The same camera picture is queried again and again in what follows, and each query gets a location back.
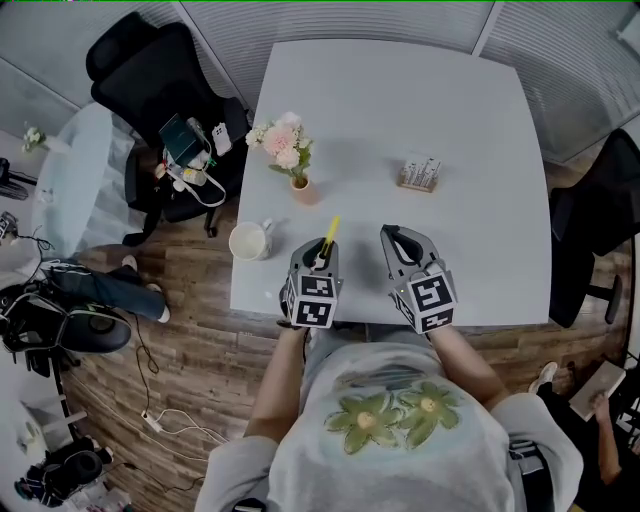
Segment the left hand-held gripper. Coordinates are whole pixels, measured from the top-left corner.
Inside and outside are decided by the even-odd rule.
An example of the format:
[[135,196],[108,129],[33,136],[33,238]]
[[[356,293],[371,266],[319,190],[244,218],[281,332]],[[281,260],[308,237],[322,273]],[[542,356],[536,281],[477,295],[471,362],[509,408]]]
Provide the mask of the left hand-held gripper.
[[328,329],[332,326],[344,280],[339,275],[339,247],[332,241],[325,262],[317,262],[324,238],[312,239],[291,255],[289,273],[281,289],[281,309],[295,328]]

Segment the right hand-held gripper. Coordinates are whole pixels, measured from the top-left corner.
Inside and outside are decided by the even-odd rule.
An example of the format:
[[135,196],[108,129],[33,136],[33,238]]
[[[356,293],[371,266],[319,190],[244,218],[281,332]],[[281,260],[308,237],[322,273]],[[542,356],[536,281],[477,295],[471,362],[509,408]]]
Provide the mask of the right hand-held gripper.
[[391,290],[396,309],[417,334],[450,325],[458,304],[453,277],[431,239],[390,224],[382,226],[380,238],[391,280],[421,270]]

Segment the yellow pen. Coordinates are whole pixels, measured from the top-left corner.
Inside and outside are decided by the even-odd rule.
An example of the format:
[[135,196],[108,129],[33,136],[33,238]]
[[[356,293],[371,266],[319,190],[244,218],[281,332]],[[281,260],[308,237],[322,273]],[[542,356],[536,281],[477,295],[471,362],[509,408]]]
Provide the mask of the yellow pen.
[[322,248],[318,254],[318,256],[323,259],[323,260],[327,260],[329,258],[329,253],[331,250],[331,246],[333,244],[337,229],[339,227],[340,224],[340,216],[336,215],[331,222],[331,225],[329,227],[329,230],[325,236]]

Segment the person's right forearm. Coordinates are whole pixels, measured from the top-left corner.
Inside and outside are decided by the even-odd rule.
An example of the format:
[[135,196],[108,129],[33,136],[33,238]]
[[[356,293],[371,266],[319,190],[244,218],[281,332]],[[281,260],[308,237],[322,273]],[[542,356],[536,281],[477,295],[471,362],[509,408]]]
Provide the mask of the person's right forearm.
[[429,339],[447,378],[491,411],[509,396],[494,369],[450,325],[431,331]]

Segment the person's left forearm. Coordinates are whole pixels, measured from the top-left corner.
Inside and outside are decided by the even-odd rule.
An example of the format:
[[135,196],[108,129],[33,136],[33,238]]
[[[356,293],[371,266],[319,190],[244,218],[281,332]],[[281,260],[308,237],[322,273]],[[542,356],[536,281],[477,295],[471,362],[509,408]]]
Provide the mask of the person's left forearm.
[[299,416],[303,355],[307,328],[285,328],[260,384],[245,437],[266,437],[280,443]]

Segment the white mug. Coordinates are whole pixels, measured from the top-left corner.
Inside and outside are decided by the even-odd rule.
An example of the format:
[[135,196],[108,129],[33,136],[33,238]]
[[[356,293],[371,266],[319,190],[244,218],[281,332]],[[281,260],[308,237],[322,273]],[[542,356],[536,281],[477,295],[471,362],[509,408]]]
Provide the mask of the white mug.
[[232,255],[246,262],[266,259],[272,247],[272,227],[271,218],[262,223],[246,221],[237,224],[229,237]]

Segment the wooden card holder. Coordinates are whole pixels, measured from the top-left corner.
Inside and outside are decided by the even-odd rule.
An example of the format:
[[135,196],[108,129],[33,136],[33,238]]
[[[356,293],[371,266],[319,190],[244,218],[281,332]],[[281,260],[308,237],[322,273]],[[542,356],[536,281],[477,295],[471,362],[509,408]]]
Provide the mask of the wooden card holder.
[[433,157],[409,158],[401,168],[397,185],[402,188],[432,193],[438,183],[442,162]]

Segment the pink vase with flowers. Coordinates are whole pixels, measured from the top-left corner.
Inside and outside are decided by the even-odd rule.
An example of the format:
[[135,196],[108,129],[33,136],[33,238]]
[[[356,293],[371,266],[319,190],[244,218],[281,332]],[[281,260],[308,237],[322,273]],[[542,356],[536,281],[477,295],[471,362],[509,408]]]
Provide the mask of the pink vase with flowers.
[[285,112],[275,121],[253,126],[245,135],[251,150],[261,149],[270,158],[268,168],[285,175],[294,199],[305,206],[318,202],[309,177],[313,140],[306,134],[302,118]]

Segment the white phone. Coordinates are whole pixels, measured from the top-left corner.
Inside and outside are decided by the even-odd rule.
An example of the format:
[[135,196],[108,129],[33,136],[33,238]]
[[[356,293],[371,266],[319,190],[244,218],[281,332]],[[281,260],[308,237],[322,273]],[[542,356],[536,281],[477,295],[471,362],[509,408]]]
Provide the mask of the white phone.
[[217,124],[211,135],[218,156],[223,156],[232,149],[232,142],[224,122]]

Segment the dark green box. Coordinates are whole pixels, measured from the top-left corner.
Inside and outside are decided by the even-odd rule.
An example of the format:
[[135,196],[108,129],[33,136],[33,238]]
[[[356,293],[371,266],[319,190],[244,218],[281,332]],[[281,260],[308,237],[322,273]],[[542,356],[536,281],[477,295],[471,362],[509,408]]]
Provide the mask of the dark green box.
[[173,161],[181,167],[187,167],[204,149],[195,132],[178,114],[164,124],[159,136]]

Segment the black office chair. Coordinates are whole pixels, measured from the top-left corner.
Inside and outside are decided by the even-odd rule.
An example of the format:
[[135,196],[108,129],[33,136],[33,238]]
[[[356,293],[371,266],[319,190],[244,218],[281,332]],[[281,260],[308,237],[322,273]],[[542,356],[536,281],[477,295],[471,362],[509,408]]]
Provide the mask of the black office chair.
[[[217,210],[240,193],[249,122],[239,99],[221,97],[209,86],[190,30],[179,22],[156,28],[139,13],[130,13],[89,49],[86,70],[92,98],[142,138],[127,160],[125,196],[129,207],[146,217],[143,231],[127,235],[124,245],[142,244],[160,221],[199,216],[205,218],[206,235],[215,237]],[[175,114],[204,146],[187,167],[173,161],[159,136]],[[222,122],[232,149],[218,156],[211,132]],[[184,168],[202,170],[206,184],[185,183]]]
[[616,275],[609,287],[591,283],[595,258],[640,233],[640,147],[624,130],[605,141],[586,174],[573,186],[554,188],[551,221],[549,317],[564,328],[576,320],[586,297],[607,303],[614,322],[623,292]]

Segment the person's flower print shirt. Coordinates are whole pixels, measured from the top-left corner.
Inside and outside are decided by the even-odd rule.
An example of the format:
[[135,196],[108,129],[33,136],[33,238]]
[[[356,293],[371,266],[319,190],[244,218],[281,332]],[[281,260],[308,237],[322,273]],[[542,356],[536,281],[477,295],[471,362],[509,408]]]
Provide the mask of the person's flower print shirt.
[[[583,460],[544,402],[488,411],[451,382],[428,334],[378,326],[364,342],[309,330],[299,416],[280,443],[214,449],[195,512],[568,512]],[[523,476],[513,440],[545,469]]]

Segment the grey notebook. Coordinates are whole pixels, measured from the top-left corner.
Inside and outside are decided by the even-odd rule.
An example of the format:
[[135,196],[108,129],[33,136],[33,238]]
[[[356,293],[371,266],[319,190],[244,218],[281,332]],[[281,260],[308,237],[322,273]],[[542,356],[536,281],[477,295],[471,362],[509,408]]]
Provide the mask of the grey notebook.
[[626,376],[626,370],[604,361],[584,385],[571,397],[571,409],[585,422],[594,414],[592,402],[596,395],[610,398]]

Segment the person's waist pouch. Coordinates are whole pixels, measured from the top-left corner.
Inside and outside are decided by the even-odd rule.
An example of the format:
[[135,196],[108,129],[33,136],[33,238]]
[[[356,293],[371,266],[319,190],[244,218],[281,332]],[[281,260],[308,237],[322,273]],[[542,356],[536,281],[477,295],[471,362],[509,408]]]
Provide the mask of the person's waist pouch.
[[509,455],[523,476],[528,476],[545,469],[542,455],[537,444],[533,441],[511,441],[509,444]]

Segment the black stool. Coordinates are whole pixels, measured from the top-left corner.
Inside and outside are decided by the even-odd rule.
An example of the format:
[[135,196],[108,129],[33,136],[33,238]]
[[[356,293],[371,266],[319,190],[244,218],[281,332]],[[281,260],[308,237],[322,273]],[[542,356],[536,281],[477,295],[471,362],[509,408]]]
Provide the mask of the black stool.
[[0,290],[0,342],[10,352],[107,354],[130,338],[129,322],[101,304],[39,284]]

